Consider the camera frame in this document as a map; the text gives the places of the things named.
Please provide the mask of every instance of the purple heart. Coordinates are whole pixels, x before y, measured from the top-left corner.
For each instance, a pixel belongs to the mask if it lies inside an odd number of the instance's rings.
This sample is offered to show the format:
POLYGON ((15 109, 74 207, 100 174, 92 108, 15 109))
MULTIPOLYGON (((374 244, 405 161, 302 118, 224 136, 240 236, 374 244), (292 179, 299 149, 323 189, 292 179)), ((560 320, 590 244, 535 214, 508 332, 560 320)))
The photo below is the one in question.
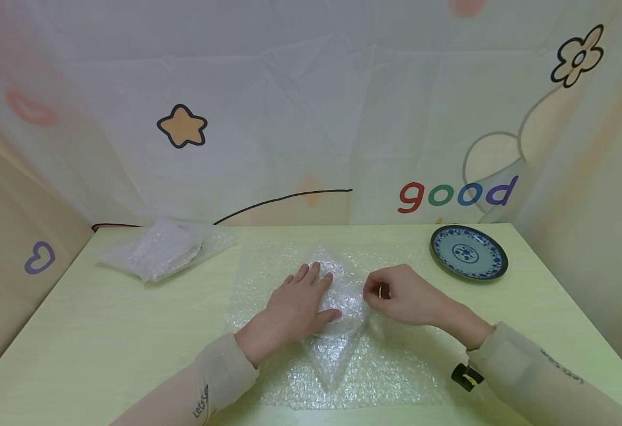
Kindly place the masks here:
POLYGON ((29 259, 27 259, 27 263, 24 264, 24 272, 28 273, 29 275, 40 274, 44 270, 48 269, 48 266, 52 265, 53 262, 55 262, 55 251, 53 250, 53 247, 50 247, 50 244, 45 241, 39 241, 38 243, 34 244, 31 252, 32 256, 29 257, 29 259), (38 252, 41 248, 46 249, 50 258, 48 259, 46 264, 41 266, 41 268, 34 268, 34 263, 41 259, 41 254, 38 252))

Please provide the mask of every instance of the word good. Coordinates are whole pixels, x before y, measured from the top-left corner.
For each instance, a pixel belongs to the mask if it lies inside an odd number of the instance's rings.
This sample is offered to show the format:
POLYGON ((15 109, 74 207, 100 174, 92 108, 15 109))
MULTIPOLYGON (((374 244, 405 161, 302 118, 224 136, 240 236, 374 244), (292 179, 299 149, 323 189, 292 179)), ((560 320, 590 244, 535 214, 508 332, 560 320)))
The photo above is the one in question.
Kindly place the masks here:
MULTIPOLYGON (((514 185, 517 183, 519 176, 514 176, 512 180, 507 185, 498 185, 494 186, 486 193, 486 202, 490 205, 495 206, 504 206, 507 204, 507 201, 512 194, 512 190, 514 189, 514 185)), ((460 192, 457 195, 457 202, 460 206, 471 206, 475 202, 481 200, 481 196, 483 194, 483 187, 480 183, 468 183, 467 185, 460 188, 460 192), (465 194, 468 193, 471 195, 473 192, 473 196, 469 198, 469 200, 465 199, 465 194)), ((442 206, 448 204, 450 200, 453 200, 455 196, 455 190, 450 185, 438 185, 435 186, 428 195, 428 201, 432 206, 442 206)), ((408 214, 409 212, 414 212, 419 209, 422 204, 422 200, 424 199, 424 185, 419 182, 410 182, 405 185, 401 189, 400 194, 401 202, 405 205, 410 205, 406 208, 399 207, 398 211, 402 214, 408 214), (415 196, 408 196, 408 191, 410 189, 415 190, 415 196)))

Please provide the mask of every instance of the sleeve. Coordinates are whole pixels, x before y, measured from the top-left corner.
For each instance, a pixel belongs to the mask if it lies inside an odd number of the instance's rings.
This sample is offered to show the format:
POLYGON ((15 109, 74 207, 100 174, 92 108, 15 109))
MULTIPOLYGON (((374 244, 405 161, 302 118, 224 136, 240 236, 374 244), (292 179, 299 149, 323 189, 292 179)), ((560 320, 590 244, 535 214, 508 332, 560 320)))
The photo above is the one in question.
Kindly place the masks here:
POLYGON ((504 323, 469 360, 496 396, 535 426, 622 425, 621 405, 504 323))
POLYGON ((258 371, 235 336, 224 335, 194 362, 156 387, 111 426, 200 426, 254 385, 258 371))

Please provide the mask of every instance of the left hand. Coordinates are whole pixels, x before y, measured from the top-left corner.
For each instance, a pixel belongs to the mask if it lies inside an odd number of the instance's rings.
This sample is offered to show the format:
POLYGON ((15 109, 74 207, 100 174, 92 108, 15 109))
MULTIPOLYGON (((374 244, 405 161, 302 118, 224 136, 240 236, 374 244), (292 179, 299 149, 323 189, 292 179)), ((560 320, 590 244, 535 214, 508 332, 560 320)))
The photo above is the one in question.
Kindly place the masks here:
POLYGON ((296 275, 289 275, 270 296, 266 308, 235 333, 235 340, 254 367, 292 341, 319 332, 325 324, 341 318, 341 311, 318 312, 320 300, 332 284, 332 274, 320 279, 320 264, 302 264, 296 275))

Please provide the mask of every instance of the black clip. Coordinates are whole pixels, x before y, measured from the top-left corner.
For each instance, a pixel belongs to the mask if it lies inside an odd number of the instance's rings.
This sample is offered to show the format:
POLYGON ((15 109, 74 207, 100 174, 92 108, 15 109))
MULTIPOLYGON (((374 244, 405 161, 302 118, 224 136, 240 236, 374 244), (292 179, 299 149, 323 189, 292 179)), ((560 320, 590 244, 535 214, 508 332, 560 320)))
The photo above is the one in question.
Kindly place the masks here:
POLYGON ((457 382, 458 385, 464 387, 468 392, 471 392, 474 386, 480 385, 481 382, 483 382, 483 376, 481 376, 481 374, 464 364, 458 364, 450 378, 457 382))

